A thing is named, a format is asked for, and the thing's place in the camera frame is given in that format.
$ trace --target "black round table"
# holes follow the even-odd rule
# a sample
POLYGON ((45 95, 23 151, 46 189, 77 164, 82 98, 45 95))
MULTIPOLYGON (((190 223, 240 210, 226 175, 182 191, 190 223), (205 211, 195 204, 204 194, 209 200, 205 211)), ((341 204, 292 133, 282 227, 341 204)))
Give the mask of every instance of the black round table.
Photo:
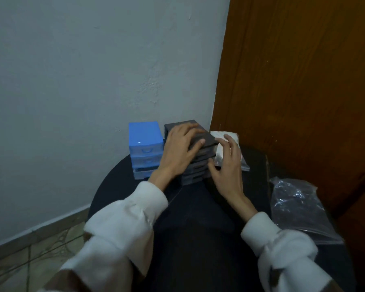
MULTIPOLYGON (((245 195, 258 211, 271 215, 268 177, 292 178, 265 154, 242 147, 250 166, 243 172, 245 195)), ((88 218, 108 204, 129 196, 135 180, 130 156, 105 177, 93 198, 88 218)), ((153 259, 138 291, 263 291, 257 259, 242 241, 241 219, 217 192, 211 178, 180 186, 174 180, 165 190, 168 208, 154 225, 153 259)), ((315 262, 345 292, 355 291, 353 265, 345 245, 319 245, 315 262)))

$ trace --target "floor tile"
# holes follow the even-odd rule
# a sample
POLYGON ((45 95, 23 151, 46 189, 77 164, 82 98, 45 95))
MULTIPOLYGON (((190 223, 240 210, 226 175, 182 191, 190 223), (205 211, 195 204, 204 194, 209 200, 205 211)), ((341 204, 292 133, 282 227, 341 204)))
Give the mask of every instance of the floor tile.
POLYGON ((25 264, 28 261, 28 248, 20 250, 0 260, 0 275, 25 264))
POLYGON ((0 276, 0 292, 27 292, 27 264, 0 276))
POLYGON ((70 229, 31 245, 31 260, 81 236, 83 234, 84 225, 85 223, 82 222, 70 229))
POLYGON ((29 291, 35 292, 42 288, 59 268, 84 245, 82 237, 79 237, 65 245, 62 245, 30 262, 29 291))

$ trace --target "stacked drawers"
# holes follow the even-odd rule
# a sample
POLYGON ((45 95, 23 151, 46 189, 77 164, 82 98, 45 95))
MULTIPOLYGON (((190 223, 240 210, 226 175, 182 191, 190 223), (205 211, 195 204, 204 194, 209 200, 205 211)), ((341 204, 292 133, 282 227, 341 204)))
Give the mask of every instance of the stacked drawers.
POLYGON ((135 179, 150 177, 160 165, 163 137, 158 122, 128 124, 128 142, 135 179))
MULTIPOLYGON (((190 120, 190 121, 166 124, 165 139, 167 138, 168 133, 174 126, 188 122, 197 123, 195 120, 190 120)), ((195 143, 202 138, 205 139, 205 144, 196 154, 192 162, 188 165, 185 172, 179 177, 181 185, 189 185, 195 182, 202 181, 204 178, 210 177, 210 173, 208 171, 208 159, 213 158, 216 155, 216 148, 218 146, 218 142, 215 140, 215 138, 208 131, 205 131, 202 134, 196 135, 192 139, 189 149, 191 149, 195 145, 195 143)))

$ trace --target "shirt cuff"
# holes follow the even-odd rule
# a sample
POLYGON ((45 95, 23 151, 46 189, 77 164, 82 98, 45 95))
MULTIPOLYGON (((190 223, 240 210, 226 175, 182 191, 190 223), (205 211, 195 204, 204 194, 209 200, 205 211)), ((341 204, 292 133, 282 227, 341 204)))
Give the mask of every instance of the shirt cuff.
POLYGON ((259 256, 263 247, 274 239, 280 230, 265 212, 258 212, 246 223, 240 236, 252 248, 254 254, 259 256))
POLYGON ((154 184, 142 181, 136 190, 126 198, 138 205, 153 224, 168 207, 168 200, 163 192, 154 184))

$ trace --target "plastic bag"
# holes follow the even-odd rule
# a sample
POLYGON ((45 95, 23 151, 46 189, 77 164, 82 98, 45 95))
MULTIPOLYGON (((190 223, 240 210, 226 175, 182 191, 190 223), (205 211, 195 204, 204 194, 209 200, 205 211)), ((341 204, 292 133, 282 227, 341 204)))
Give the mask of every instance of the plastic bag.
MULTIPOLYGON (((228 134, 235 140, 236 143, 238 143, 238 146, 239 146, 239 137, 238 137, 237 133, 227 132, 227 131, 210 131, 210 133, 213 137, 223 138, 224 140, 226 140, 224 138, 224 134, 228 134)), ((214 158, 214 162, 215 162, 215 166, 222 167, 223 147, 221 144, 218 144, 218 147, 216 148, 216 156, 214 158)), ((242 154, 240 155, 240 167, 241 167, 242 171, 250 171, 250 166, 248 164, 246 164, 245 158, 243 157, 242 154)))
POLYGON ((316 186, 298 179, 270 181, 274 184, 272 220, 279 228, 305 232, 316 245, 343 244, 316 195, 316 186))

